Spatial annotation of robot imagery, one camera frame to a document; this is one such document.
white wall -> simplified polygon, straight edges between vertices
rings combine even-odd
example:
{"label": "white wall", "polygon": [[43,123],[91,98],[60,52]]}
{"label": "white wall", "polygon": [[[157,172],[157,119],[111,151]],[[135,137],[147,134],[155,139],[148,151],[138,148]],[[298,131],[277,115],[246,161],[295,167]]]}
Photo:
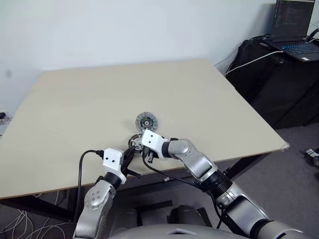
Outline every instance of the white wall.
{"label": "white wall", "polygon": [[[244,39],[268,33],[274,3],[0,0],[0,110],[14,114],[43,70],[198,57],[216,64]],[[317,0],[312,22],[318,20]]]}

laptop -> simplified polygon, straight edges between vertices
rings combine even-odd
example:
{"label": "laptop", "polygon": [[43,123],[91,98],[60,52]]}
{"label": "laptop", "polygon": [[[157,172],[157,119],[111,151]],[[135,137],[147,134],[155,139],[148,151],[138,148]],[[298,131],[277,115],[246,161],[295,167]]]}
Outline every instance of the laptop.
{"label": "laptop", "polygon": [[278,50],[300,61],[319,60],[319,46],[306,39],[315,0],[277,0],[270,38]]}

electrical outlet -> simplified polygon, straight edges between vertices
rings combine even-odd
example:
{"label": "electrical outlet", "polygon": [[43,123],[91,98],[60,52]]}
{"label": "electrical outlet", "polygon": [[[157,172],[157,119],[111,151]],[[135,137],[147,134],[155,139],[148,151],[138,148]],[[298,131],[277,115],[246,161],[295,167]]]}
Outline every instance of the electrical outlet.
{"label": "electrical outlet", "polygon": [[13,116],[8,111],[0,111],[0,125],[9,124]]}

laptop keyboard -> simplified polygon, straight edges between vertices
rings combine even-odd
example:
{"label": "laptop keyboard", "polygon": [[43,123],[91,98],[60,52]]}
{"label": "laptop keyboard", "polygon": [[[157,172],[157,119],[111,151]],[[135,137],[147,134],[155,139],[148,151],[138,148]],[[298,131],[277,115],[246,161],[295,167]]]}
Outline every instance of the laptop keyboard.
{"label": "laptop keyboard", "polygon": [[297,45],[284,45],[280,47],[285,51],[289,51],[295,55],[303,53],[314,53],[319,52],[319,46],[313,45],[311,43],[302,43]]}

table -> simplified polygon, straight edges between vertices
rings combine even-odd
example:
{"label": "table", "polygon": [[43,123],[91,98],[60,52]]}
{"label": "table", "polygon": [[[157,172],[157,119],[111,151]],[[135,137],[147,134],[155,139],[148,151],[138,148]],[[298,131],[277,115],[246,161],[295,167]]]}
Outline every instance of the table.
{"label": "table", "polygon": [[[190,139],[214,162],[288,147],[204,59],[44,72],[0,140],[0,198],[76,187],[82,152],[126,149],[141,112],[158,118],[158,133]],[[82,184],[103,175],[101,164],[87,155]],[[140,157],[130,169],[151,173]]]}

